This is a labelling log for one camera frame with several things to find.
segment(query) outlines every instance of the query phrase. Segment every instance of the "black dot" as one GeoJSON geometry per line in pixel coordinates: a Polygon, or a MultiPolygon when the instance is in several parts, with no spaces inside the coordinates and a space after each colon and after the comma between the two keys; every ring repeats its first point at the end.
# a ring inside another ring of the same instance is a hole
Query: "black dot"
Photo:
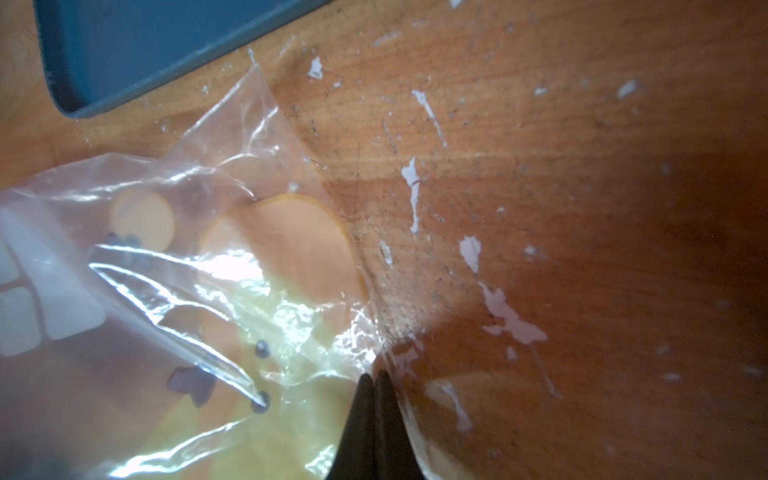
{"type": "Polygon", "coordinates": [[[259,340],[256,342],[256,356],[260,359],[265,359],[270,356],[270,344],[265,340],[259,340]]]}
{"type": "Polygon", "coordinates": [[[258,403],[254,402],[253,400],[251,400],[250,409],[253,410],[253,413],[266,413],[266,411],[270,408],[270,394],[262,390],[261,392],[259,392],[259,397],[261,397],[261,399],[263,400],[264,406],[261,406],[258,403]]]}

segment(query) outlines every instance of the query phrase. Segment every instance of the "gray dot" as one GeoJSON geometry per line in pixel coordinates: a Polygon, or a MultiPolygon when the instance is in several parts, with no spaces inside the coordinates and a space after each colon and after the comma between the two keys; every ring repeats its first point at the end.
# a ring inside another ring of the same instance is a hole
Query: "gray dot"
{"type": "Polygon", "coordinates": [[[250,409],[253,410],[253,413],[266,413],[266,411],[270,408],[270,394],[262,390],[261,392],[259,392],[259,397],[261,397],[261,399],[263,400],[264,406],[261,406],[258,403],[254,402],[253,400],[251,400],[250,409]]]}
{"type": "Polygon", "coordinates": [[[132,233],[125,236],[125,243],[128,247],[138,248],[141,247],[141,240],[132,233]]]}
{"type": "Polygon", "coordinates": [[[121,246],[123,244],[123,239],[121,239],[120,236],[117,235],[116,233],[110,232],[110,233],[107,233],[107,238],[104,239],[104,242],[107,245],[112,245],[112,246],[118,246],[119,247],[119,246],[121,246]]]}
{"type": "Polygon", "coordinates": [[[265,340],[259,340],[256,342],[256,356],[260,359],[265,359],[270,356],[270,344],[265,340]]]}

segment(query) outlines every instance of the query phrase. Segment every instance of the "clear plastic bag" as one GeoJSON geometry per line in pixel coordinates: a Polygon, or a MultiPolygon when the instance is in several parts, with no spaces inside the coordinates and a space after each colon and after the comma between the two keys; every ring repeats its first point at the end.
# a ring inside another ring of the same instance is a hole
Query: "clear plastic bag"
{"type": "Polygon", "coordinates": [[[380,341],[258,67],[162,160],[0,193],[9,478],[322,478],[380,341]]]}

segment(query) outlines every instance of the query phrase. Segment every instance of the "blue plastic tray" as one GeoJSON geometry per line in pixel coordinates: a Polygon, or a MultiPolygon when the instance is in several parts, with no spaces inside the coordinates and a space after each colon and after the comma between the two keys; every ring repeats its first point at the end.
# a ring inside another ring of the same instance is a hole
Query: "blue plastic tray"
{"type": "Polygon", "coordinates": [[[64,115],[86,118],[329,0],[34,0],[45,80],[64,115]]]}

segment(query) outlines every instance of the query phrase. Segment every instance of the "wooden surface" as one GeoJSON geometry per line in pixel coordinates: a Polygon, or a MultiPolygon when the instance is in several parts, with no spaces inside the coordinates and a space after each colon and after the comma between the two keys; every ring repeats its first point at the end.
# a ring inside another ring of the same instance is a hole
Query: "wooden surface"
{"type": "MultiPolygon", "coordinates": [[[[241,47],[73,121],[30,3],[0,9],[2,186],[108,151],[161,157],[251,65],[241,47]]],[[[336,0],[250,44],[327,166],[384,320],[423,343],[396,353],[419,354],[402,381],[443,478],[768,476],[767,25],[759,0],[336,0]],[[482,242],[476,275],[464,236],[482,242]],[[478,282],[548,341],[484,331],[501,320],[478,282]]]]}

